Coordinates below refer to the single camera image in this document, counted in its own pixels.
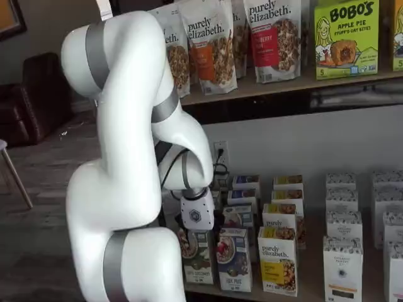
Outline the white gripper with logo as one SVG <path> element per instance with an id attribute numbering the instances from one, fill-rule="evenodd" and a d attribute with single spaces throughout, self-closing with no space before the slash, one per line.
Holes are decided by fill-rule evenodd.
<path id="1" fill-rule="evenodd" d="M 213 197 L 208 187 L 182 190 L 180 201 L 181 214 L 174 219 L 179 230 L 177 236 L 180 242 L 184 238 L 188 243 L 192 231 L 220 230 L 225 224 L 222 210 L 215 210 Z"/>

